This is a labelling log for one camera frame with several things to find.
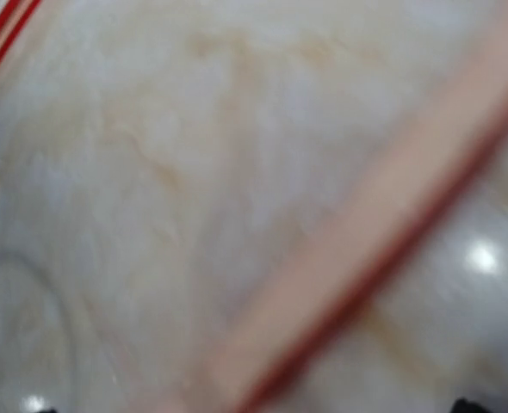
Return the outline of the red wooden picture frame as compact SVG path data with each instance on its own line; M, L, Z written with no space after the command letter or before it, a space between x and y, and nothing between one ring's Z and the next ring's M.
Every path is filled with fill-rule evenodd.
M0 1L0 412L508 412L508 1Z

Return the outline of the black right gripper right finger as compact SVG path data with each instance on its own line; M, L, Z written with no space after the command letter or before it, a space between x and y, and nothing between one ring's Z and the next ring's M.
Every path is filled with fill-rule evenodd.
M449 413L491 413L489 409L466 398L457 399Z

